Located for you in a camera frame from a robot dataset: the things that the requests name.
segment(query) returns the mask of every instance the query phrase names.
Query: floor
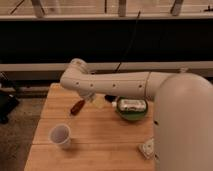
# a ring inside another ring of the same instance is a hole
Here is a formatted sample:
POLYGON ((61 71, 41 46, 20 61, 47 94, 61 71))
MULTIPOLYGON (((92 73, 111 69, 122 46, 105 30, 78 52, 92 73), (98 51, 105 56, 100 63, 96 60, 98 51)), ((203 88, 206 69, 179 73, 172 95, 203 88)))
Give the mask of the floor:
POLYGON ((45 98, 21 98, 0 124, 0 170, 23 171, 45 98))

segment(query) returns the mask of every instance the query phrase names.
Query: metal bar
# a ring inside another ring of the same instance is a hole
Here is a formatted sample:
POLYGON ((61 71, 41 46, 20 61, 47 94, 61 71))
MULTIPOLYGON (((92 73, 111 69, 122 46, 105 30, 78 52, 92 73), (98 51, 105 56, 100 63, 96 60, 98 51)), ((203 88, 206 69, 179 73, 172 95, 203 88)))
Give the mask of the metal bar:
POLYGON ((119 0, 118 16, 119 17, 126 16, 126 0, 119 0))
POLYGON ((178 16, 180 15, 180 12, 181 12, 181 7, 183 5, 183 1, 184 0, 175 0, 171 10, 170 10, 170 13, 173 15, 173 16, 178 16))
POLYGON ((45 15, 44 9, 42 8, 41 1, 40 0, 31 0, 35 16, 38 18, 43 18, 45 15))
MULTIPOLYGON (((91 70, 115 70, 119 62, 88 63, 91 70)), ((0 72, 6 71, 64 71, 69 63, 45 64, 0 64, 0 72)), ((180 61, 180 62, 123 62, 120 71, 153 70, 153 69, 213 69, 213 61, 180 61)))
MULTIPOLYGON (((43 18, 37 18, 35 15, 0 15, 0 21, 75 21, 75 20, 135 20, 136 14, 128 14, 126 17, 118 17, 117 14, 87 14, 87 15, 44 15, 43 18)), ((169 13, 149 13, 143 14, 139 20, 182 20, 182 19, 213 19, 213 12, 194 12, 194 13, 181 13, 177 17, 171 16, 169 13)))

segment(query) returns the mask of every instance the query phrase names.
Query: paper cup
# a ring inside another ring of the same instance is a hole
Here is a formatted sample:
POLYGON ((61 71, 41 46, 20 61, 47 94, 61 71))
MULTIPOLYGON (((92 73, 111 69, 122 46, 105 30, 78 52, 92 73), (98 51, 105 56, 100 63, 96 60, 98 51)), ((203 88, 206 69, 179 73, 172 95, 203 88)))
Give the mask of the paper cup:
POLYGON ((51 129, 49 139, 61 149, 69 149, 71 146, 70 128, 66 124, 58 124, 51 129))

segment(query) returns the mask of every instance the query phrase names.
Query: black wall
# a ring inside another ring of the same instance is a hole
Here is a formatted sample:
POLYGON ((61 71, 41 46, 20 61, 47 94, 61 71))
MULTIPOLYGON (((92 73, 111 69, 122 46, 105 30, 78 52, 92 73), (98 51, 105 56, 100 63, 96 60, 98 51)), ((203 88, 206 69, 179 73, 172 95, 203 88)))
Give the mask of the black wall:
POLYGON ((135 23, 1 21, 0 62, 213 60, 213 20, 140 20, 126 54, 135 23))

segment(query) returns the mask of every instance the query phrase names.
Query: small white object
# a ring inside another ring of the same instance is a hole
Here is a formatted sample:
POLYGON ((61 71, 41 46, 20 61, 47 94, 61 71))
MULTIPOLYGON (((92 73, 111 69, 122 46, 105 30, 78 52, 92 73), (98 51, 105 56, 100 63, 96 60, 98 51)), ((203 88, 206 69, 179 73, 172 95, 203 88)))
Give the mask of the small white object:
POLYGON ((116 108, 117 107, 117 102, 112 102, 112 107, 116 108))
POLYGON ((139 145, 139 150, 143 153, 146 159, 150 159, 154 155, 154 138, 149 139, 143 144, 139 145))
POLYGON ((51 129, 49 139, 61 149, 69 149, 71 146, 70 128, 66 124, 58 124, 51 129))
POLYGON ((146 102, 144 100, 121 99, 118 106, 121 111, 143 112, 146 110, 146 102))

